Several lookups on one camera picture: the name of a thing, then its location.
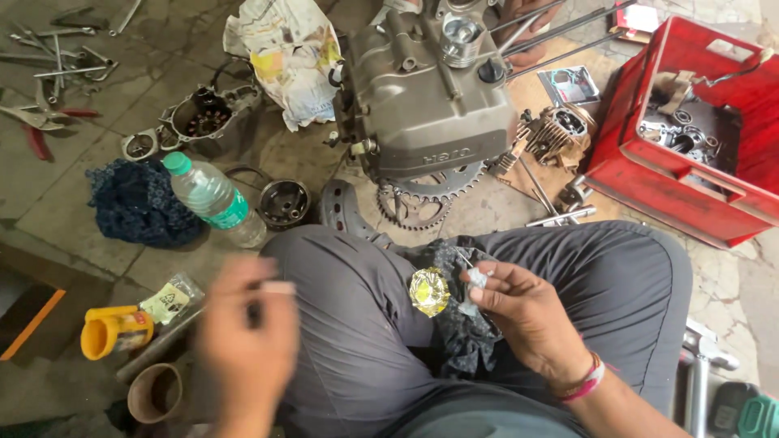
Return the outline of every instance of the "hero logo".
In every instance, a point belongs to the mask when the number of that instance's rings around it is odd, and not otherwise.
[[[424,157],[422,158],[422,163],[424,164],[433,164],[433,163],[439,163],[441,161],[448,161],[448,160],[454,160],[456,158],[462,158],[467,157],[471,154],[471,150],[467,147],[464,147],[463,149],[453,150],[449,153],[444,154],[438,154],[438,155],[432,155],[430,157]]]

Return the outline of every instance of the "plastic water bottle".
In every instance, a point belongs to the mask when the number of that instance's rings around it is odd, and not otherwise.
[[[265,239],[267,228],[232,181],[203,161],[192,162],[181,152],[162,161],[171,173],[173,193],[206,223],[227,233],[242,248],[254,248]]]

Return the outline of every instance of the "green bottle cap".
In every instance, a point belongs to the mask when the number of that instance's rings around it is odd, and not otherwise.
[[[171,175],[183,175],[192,168],[192,162],[189,157],[182,152],[171,152],[162,160],[165,168]]]

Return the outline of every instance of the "orange stripe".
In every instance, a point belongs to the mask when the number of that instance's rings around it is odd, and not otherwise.
[[[28,337],[35,331],[35,329],[38,328],[39,325],[41,325],[41,322],[43,322],[46,315],[49,314],[49,312],[54,308],[54,306],[57,305],[60,299],[65,296],[65,291],[62,289],[58,289],[52,296],[49,298],[49,300],[44,304],[43,307],[41,307],[41,310],[38,311],[37,315],[30,321],[30,323],[27,324],[27,327],[24,327],[24,330],[22,330],[22,333],[19,334],[19,336],[16,337],[16,339],[13,340],[13,343],[8,347],[5,352],[3,352],[2,355],[0,355],[0,361],[8,360],[13,356],[17,350],[19,350],[19,347],[24,344],[24,342],[27,340]]]

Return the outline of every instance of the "bottle label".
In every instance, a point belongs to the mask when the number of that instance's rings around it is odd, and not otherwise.
[[[249,205],[246,203],[246,199],[244,199],[238,189],[235,189],[233,202],[228,208],[224,209],[221,213],[214,214],[210,217],[202,217],[202,219],[214,228],[226,230],[240,224],[247,214],[249,214]]]

